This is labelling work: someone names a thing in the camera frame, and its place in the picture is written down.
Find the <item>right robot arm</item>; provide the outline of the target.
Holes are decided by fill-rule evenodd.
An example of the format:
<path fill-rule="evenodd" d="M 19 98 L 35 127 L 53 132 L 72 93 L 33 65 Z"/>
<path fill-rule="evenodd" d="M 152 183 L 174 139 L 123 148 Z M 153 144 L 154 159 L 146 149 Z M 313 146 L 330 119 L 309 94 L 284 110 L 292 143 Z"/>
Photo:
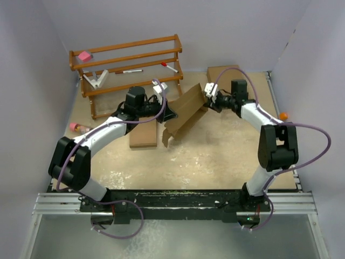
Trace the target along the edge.
<path fill-rule="evenodd" d="M 221 112 L 231 110 L 239 118 L 247 121 L 260 133 L 258 144 L 259 166 L 251 179 L 242 187 L 240 206 L 252 211 L 281 170 L 286 170 L 298 162 L 299 151 L 296 127 L 284 126 L 280 120 L 264 111 L 254 99 L 249 99 L 246 80 L 233 80 L 231 91 L 219 90 L 215 83 L 207 83 L 204 88 L 206 107 Z"/>

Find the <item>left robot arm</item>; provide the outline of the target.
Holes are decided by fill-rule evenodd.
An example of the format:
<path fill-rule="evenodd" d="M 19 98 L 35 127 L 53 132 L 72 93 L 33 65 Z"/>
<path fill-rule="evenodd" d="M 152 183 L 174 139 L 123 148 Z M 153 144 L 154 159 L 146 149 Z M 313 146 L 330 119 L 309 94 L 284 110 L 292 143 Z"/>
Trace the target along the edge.
<path fill-rule="evenodd" d="M 177 118 L 167 101 L 168 87 L 155 82 L 154 94 L 146 95 L 141 86 L 131 87 L 116 111 L 101 125 L 87 133 L 70 139 L 58 140 L 48 169 L 48 174 L 60 184 L 92 199 L 92 206 L 104 212 L 111 206 L 109 190 L 91 177 L 91 159 L 112 141 L 130 133 L 138 124 L 153 120 L 163 123 Z"/>

